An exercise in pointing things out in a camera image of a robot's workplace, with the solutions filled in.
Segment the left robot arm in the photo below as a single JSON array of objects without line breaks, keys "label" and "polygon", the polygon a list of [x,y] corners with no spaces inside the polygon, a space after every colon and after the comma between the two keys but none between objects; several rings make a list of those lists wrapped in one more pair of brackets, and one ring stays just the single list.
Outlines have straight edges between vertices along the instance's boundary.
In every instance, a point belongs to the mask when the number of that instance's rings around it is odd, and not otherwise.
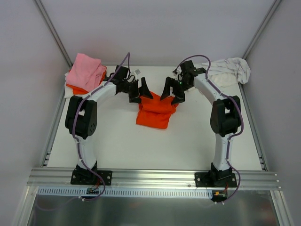
[{"label": "left robot arm", "polygon": [[142,97],[153,99],[145,77],[137,78],[138,71],[132,74],[127,67],[116,66],[115,72],[106,76],[98,87],[83,96],[72,96],[69,100],[65,127],[72,135],[78,153],[76,171],[87,184],[97,181],[97,160],[92,143],[97,127],[97,108],[107,99],[118,93],[128,95],[129,102],[139,104]]}]

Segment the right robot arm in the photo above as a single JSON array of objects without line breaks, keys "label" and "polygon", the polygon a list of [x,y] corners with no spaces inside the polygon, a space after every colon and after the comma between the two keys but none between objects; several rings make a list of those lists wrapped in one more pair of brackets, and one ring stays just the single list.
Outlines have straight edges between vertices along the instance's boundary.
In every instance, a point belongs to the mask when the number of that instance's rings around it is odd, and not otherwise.
[{"label": "right robot arm", "polygon": [[240,98],[224,94],[209,79],[208,69],[196,68],[190,58],[179,63],[180,72],[174,70],[178,77],[167,77],[160,100],[172,97],[172,104],[185,101],[185,91],[196,88],[203,93],[212,105],[210,126],[215,133],[215,153],[210,170],[202,175],[195,174],[196,186],[232,187],[239,185],[238,172],[230,163],[231,141],[242,133],[244,123],[241,114]]}]

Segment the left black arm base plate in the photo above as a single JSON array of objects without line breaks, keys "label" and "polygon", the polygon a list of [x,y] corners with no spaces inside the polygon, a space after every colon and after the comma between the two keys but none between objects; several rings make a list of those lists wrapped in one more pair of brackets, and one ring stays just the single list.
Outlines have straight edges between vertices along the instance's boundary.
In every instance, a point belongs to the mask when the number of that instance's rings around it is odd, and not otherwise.
[{"label": "left black arm base plate", "polygon": [[71,175],[70,183],[72,185],[91,185],[94,186],[97,183],[103,185],[102,180],[96,175],[98,174],[104,181],[106,186],[111,185],[112,171],[110,170],[98,170],[97,168],[92,169],[95,173],[90,172],[87,169],[75,168]]}]

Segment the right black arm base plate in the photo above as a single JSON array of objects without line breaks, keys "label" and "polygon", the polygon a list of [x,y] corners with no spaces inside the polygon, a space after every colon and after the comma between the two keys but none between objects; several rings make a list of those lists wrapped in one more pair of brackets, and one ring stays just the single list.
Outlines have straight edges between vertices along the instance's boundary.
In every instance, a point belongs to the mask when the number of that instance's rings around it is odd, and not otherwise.
[{"label": "right black arm base plate", "polygon": [[236,188],[238,183],[234,173],[225,178],[215,178],[209,172],[196,172],[194,174],[196,187],[230,187]]}]

